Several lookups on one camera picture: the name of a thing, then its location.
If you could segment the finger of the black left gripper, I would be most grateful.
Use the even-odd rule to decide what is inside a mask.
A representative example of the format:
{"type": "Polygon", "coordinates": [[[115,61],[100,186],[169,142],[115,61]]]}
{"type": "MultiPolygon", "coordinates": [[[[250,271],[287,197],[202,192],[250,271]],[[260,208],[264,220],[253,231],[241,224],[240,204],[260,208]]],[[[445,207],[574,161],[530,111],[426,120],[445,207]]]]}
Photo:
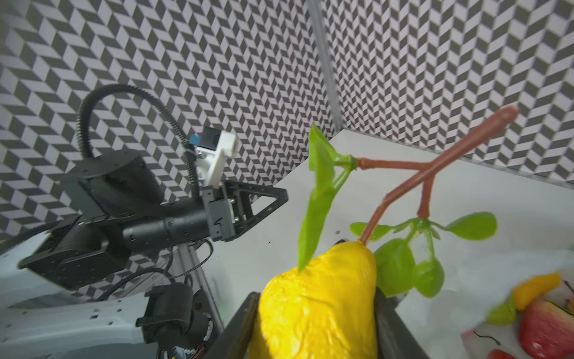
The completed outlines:
{"type": "Polygon", "coordinates": [[[241,237],[288,201],[284,188],[227,180],[224,198],[229,210],[229,234],[241,237]]]}

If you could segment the white plastic bag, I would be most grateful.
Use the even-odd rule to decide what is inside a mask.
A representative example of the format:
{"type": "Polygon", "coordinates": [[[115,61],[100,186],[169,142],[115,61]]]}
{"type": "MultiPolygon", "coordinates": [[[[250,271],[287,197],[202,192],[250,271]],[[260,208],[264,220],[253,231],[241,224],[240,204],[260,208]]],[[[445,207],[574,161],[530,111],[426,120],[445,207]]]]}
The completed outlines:
{"type": "Polygon", "coordinates": [[[537,275],[573,266],[571,250],[445,253],[442,290],[431,299],[410,292],[396,311],[430,358],[467,358],[462,334],[486,320],[511,291],[537,275]]]}

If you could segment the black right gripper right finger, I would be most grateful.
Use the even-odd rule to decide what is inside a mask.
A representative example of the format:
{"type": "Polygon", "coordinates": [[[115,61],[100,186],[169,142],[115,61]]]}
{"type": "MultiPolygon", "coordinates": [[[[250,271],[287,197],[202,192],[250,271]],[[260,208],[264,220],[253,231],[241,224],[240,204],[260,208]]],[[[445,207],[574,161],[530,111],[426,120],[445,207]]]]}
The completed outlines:
{"type": "Polygon", "coordinates": [[[377,288],[374,300],[378,358],[429,359],[407,326],[396,313],[393,303],[377,288]]]}

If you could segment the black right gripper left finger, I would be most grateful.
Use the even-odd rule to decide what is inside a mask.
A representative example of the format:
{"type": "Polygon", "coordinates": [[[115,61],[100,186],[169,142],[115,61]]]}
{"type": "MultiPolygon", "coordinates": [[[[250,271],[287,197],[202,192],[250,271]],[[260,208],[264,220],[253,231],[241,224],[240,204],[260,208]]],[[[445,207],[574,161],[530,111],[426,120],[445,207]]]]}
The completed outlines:
{"type": "Polygon", "coordinates": [[[250,293],[234,317],[206,350],[205,359],[242,359],[247,357],[257,319],[260,293],[250,293]]]}

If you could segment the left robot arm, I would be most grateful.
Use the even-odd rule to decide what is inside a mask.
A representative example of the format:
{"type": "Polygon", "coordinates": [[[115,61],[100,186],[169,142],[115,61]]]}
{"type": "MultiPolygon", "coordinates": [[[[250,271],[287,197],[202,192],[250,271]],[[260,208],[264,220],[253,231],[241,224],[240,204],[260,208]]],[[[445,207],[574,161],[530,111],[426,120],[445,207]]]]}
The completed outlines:
{"type": "Polygon", "coordinates": [[[159,99],[132,85],[91,91],[80,105],[76,132],[82,158],[61,185],[80,214],[1,242],[1,356],[43,358],[95,346],[154,343],[158,358],[245,358],[260,295],[249,294],[223,327],[215,307],[197,307],[197,299],[207,297],[193,281],[199,265],[180,274],[170,265],[146,268],[145,274],[162,275],[167,283],[133,296],[112,299],[111,287],[94,302],[24,308],[28,300],[100,282],[135,254],[233,241],[288,200],[283,188],[222,180],[236,139],[205,129],[191,140],[159,99]],[[148,101],[179,136],[188,197],[167,202],[136,150],[94,154],[92,113],[101,100],[121,93],[148,101]]]}

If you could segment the red fake strawberry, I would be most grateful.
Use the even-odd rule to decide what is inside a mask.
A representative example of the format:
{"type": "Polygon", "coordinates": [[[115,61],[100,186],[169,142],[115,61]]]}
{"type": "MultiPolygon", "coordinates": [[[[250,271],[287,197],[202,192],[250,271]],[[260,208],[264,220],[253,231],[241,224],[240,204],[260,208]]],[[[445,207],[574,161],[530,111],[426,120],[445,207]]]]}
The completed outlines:
{"type": "Polygon", "coordinates": [[[494,349],[488,353],[487,359],[517,359],[517,358],[506,351],[500,349],[494,349]]]}

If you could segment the yellow fake pear with leaves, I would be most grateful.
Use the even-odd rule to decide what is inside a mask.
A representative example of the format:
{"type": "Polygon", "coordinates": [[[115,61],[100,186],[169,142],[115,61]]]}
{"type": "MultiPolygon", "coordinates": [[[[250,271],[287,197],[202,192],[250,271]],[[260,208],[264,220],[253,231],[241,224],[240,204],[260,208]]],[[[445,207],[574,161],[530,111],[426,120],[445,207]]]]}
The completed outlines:
{"type": "Polygon", "coordinates": [[[514,122],[516,106],[498,110],[431,162],[355,158],[338,153],[318,127],[309,131],[309,169],[315,185],[300,228],[297,266],[263,290],[250,358],[378,358],[375,292],[416,289],[424,297],[442,289],[445,272],[433,244],[440,224],[430,220],[436,175],[514,122]],[[334,199],[357,170],[399,169],[413,176],[388,193],[357,239],[317,255],[334,199]]]}

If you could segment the red fake apple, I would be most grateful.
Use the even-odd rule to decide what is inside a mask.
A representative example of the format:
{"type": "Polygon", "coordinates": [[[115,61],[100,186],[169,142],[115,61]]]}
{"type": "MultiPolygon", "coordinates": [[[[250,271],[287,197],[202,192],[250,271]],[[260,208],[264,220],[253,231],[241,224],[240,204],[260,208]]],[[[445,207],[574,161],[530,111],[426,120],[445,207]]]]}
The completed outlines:
{"type": "Polygon", "coordinates": [[[531,358],[567,358],[573,355],[573,314],[552,302],[535,302],[523,315],[518,339],[531,358]]]}

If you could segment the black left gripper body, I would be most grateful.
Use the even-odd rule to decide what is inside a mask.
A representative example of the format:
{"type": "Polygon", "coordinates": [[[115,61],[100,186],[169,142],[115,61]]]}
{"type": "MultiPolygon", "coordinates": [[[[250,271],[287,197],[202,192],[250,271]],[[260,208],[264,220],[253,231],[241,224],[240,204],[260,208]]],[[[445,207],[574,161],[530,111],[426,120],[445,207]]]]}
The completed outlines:
{"type": "Polygon", "coordinates": [[[160,217],[144,217],[123,227],[130,251],[160,251],[201,239],[233,241],[238,236],[238,200],[221,187],[205,188],[199,199],[163,205],[160,217]]]}

